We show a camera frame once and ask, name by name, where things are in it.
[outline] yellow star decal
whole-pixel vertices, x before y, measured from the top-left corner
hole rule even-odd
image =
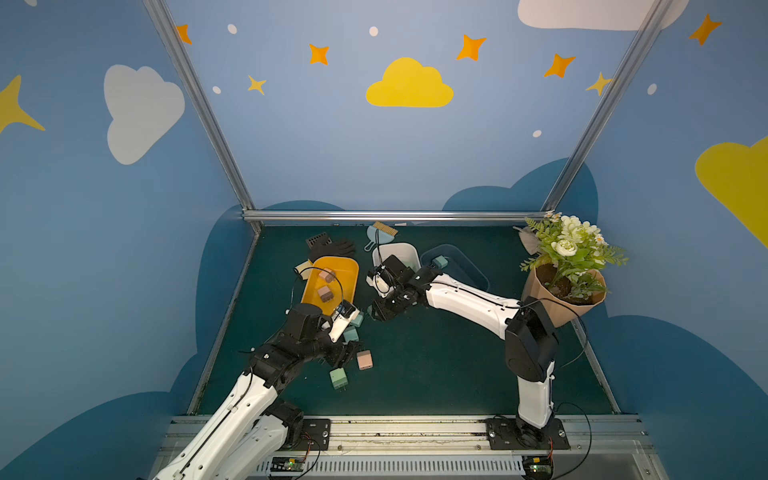
[[[248,75],[248,78],[250,78],[250,87],[248,87],[248,91],[251,91],[251,90],[258,90],[258,91],[260,91],[260,92],[261,92],[261,94],[262,94],[262,95],[264,95],[264,90],[262,90],[262,89],[261,89],[261,86],[264,84],[264,82],[265,82],[266,80],[262,80],[262,81],[255,81],[255,80],[253,79],[253,77],[251,77],[250,75]]]
[[[478,55],[480,53],[480,45],[482,45],[482,42],[484,41],[484,38],[480,38],[479,40],[472,40],[470,37],[464,35],[464,48],[462,48],[462,51],[458,54],[456,60],[461,60],[462,58],[471,58],[472,60],[477,61]]]
[[[310,64],[323,63],[325,65],[328,65],[328,60],[326,60],[326,54],[328,53],[329,47],[317,48],[315,45],[310,44],[310,48],[312,49],[312,59],[310,60]]]
[[[568,68],[571,62],[575,59],[576,57],[562,58],[560,55],[554,54],[552,66],[547,70],[547,73],[545,73],[544,76],[557,75],[558,77],[563,78],[565,76],[565,69]]]
[[[189,25],[178,25],[176,29],[179,31],[179,38],[181,38],[181,41],[184,43],[188,43],[192,45],[192,41],[190,40],[190,36],[187,33],[187,29],[189,28]]]
[[[38,130],[45,130],[42,125],[18,106],[18,91],[21,87],[22,76],[17,75],[5,87],[5,90],[0,91],[0,133],[2,133],[5,127],[15,123],[29,125]]]
[[[598,97],[601,97],[603,94],[603,88],[605,88],[605,85],[611,83],[614,79],[613,78],[603,78],[603,72],[600,72],[600,77],[598,78],[598,81],[594,83],[591,87],[589,87],[587,90],[597,90],[598,91]]]
[[[704,45],[704,42],[707,41],[707,37],[710,36],[710,33],[722,24],[723,22],[712,22],[710,20],[710,14],[707,13],[707,16],[704,17],[704,21],[701,22],[701,26],[688,38],[698,40],[699,45]]]

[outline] wire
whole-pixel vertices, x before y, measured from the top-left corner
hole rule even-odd
[[[293,279],[293,285],[291,285],[291,287],[290,287],[290,308],[293,308],[293,291],[296,289],[296,281],[299,278],[301,278],[301,274],[302,273],[306,272],[307,270],[311,270],[311,269],[320,270],[321,272],[325,271],[324,268],[319,268],[317,266],[308,266],[307,268],[302,269],[300,272],[296,272],[296,278]],[[343,301],[344,300],[344,287],[341,284],[341,280],[339,280],[339,277],[336,274],[333,275],[333,279],[336,281],[336,283],[339,284],[339,288],[341,289],[341,300]]]
[[[304,458],[302,459],[302,463],[306,462],[306,458],[310,456],[310,450],[312,450],[312,437],[310,437],[310,434],[307,432],[302,433],[301,435],[303,438],[307,440],[306,442],[306,453],[304,454]]]
[[[584,327],[584,345],[581,346],[581,352],[578,355],[576,355],[576,358],[574,358],[570,362],[564,363],[563,365],[555,368],[554,371],[552,372],[552,373],[554,373],[554,372],[558,372],[559,370],[563,369],[564,367],[567,367],[567,366],[571,365],[573,362],[575,362],[576,360],[580,359],[582,355],[584,355],[584,352],[587,350],[587,345],[589,345],[589,332],[587,331],[587,325],[584,324],[584,320],[581,319],[581,317],[579,316],[578,313],[575,312],[575,310],[573,310],[568,305],[560,303],[560,302],[558,302],[556,300],[553,300],[551,298],[537,298],[533,302],[526,303],[525,305],[520,305],[520,308],[528,307],[528,308],[532,309],[531,305],[534,305],[535,303],[541,303],[542,300],[547,300],[548,302],[556,303],[559,306],[564,306],[565,308],[569,309],[571,311],[571,313],[576,315],[576,318],[578,318],[579,324]]]
[[[581,408],[580,406],[576,405],[575,403],[571,403],[571,402],[561,402],[561,404],[558,405],[558,407],[555,409],[555,411],[559,410],[560,407],[562,407],[563,405],[570,405],[570,406],[576,407],[577,409],[579,409],[579,411],[584,416],[584,418],[587,419],[587,426],[589,427],[589,446],[587,447],[587,453],[584,454],[584,457],[581,459],[581,461],[578,464],[576,464],[575,467],[571,468],[570,470],[568,470],[567,472],[565,472],[563,474],[560,474],[560,475],[558,475],[556,477],[553,477],[551,480],[557,480],[557,478],[563,478],[566,475],[568,475],[569,473],[572,473],[576,468],[581,467],[581,464],[584,463],[584,460],[586,460],[587,457],[589,456],[589,451],[592,450],[592,424],[589,422],[589,416],[587,416],[587,413],[584,411],[583,408]]]
[[[450,286],[451,288],[455,288],[455,289],[457,289],[457,290],[461,290],[462,292],[470,293],[470,294],[472,294],[472,295],[474,295],[474,296],[478,297],[479,299],[483,299],[483,300],[485,300],[485,301],[486,301],[486,302],[488,302],[488,303],[493,303],[494,305],[496,305],[496,306],[500,306],[501,308],[514,308],[513,306],[509,306],[509,305],[503,305],[503,304],[501,304],[501,303],[496,303],[496,302],[494,302],[493,300],[490,300],[490,299],[488,299],[488,298],[485,298],[483,295],[479,295],[479,294],[477,294],[477,293],[475,293],[475,292],[473,292],[473,291],[471,291],[471,290],[467,290],[466,288],[461,288],[460,286],[451,285],[450,283],[445,283],[445,282],[429,282],[429,284],[430,284],[430,285],[438,284],[438,285],[446,285],[446,286]]]
[[[314,440],[310,439],[310,445],[312,445],[313,443],[317,443],[317,442],[315,442]],[[312,471],[312,469],[315,468],[315,465],[317,465],[317,461],[320,460],[320,453],[322,452],[322,450],[319,449],[320,445],[318,445],[317,447],[318,447],[317,448],[317,457],[315,457],[315,462],[312,464],[311,467],[309,467],[309,469],[305,470],[304,473],[302,473],[301,475],[296,477],[296,480],[299,480],[299,478],[302,478],[304,475],[310,473]]]
[[[195,452],[192,454],[192,456],[187,460],[187,463],[185,463],[184,466],[179,471],[180,474],[184,473],[184,470],[186,470],[187,467],[192,465],[192,460],[194,460],[194,458],[197,456],[197,454],[200,453],[200,450],[202,450],[203,447],[205,446],[205,444],[208,442],[208,440],[210,440],[210,437],[214,436],[214,433],[216,433],[216,431],[221,426],[221,424],[224,423],[224,420],[226,420],[227,417],[230,416],[230,413],[232,413],[232,412],[234,412],[236,410],[234,407],[237,407],[237,404],[240,403],[240,400],[242,400],[245,397],[245,395],[247,395],[248,391],[250,390],[250,386],[253,384],[253,377],[254,376],[256,376],[256,374],[253,373],[253,365],[252,365],[252,366],[250,366],[250,378],[248,379],[248,386],[245,388],[245,392],[243,392],[243,395],[241,395],[240,398],[237,399],[237,401],[235,402],[233,408],[229,409],[229,411],[224,415],[224,417],[216,424],[214,429],[210,431],[210,433],[205,438],[205,440],[203,440],[203,443],[201,443],[200,446],[197,447],[197,450],[195,450]]]

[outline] light blue dustpan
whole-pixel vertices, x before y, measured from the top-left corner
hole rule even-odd
[[[390,235],[389,233],[384,233],[378,228],[374,227],[373,225],[368,227],[367,233],[368,233],[368,240],[371,240],[371,241],[368,242],[368,244],[364,248],[366,252],[373,250],[373,247],[375,247],[376,244],[383,245],[384,243],[389,243],[395,239],[394,235]]]

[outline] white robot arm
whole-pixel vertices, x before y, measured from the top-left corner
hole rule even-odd
[[[283,328],[251,355],[224,403],[154,480],[244,480],[277,449],[298,442],[303,412],[277,397],[310,360],[324,359],[333,368],[348,363],[362,344],[332,339],[331,322],[346,325],[358,312],[346,301],[331,317],[306,303],[289,310]]]
[[[413,272],[394,255],[369,272],[367,281],[379,292],[387,292],[371,305],[369,312],[375,319],[390,320],[421,303],[463,316],[504,340],[507,367],[518,377],[518,437],[532,449],[543,441],[542,429],[553,419],[551,381],[558,337],[541,303],[522,305],[465,285],[430,266]]]

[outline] small block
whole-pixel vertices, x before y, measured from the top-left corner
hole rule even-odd
[[[324,303],[333,300],[333,292],[327,285],[323,285],[317,289],[317,294]]]
[[[354,326],[355,328],[360,328],[360,326],[362,325],[362,318],[364,316],[365,315],[363,315],[362,312],[358,312],[357,316],[349,321],[349,324],[351,326]]]
[[[344,368],[331,370],[331,383],[334,389],[340,389],[343,386],[349,385]]]
[[[336,280],[336,273],[330,268],[324,268],[320,271],[320,273],[317,274],[317,276],[325,280],[326,283],[331,283]]]
[[[441,255],[440,257],[432,259],[432,265],[438,267],[439,269],[446,268],[448,266],[448,259]]]
[[[350,326],[350,327],[347,327],[346,330],[344,330],[345,342],[356,342],[358,340],[360,340],[360,337],[357,335],[357,330],[355,330],[355,327]]]
[[[373,367],[373,358],[370,350],[364,350],[357,353],[357,366],[361,370],[367,370]]]
[[[293,268],[293,271],[301,275],[302,280],[309,280],[312,270],[314,270],[312,268],[312,262],[310,262],[309,260],[307,260],[304,263],[301,263],[300,265],[296,265]]]

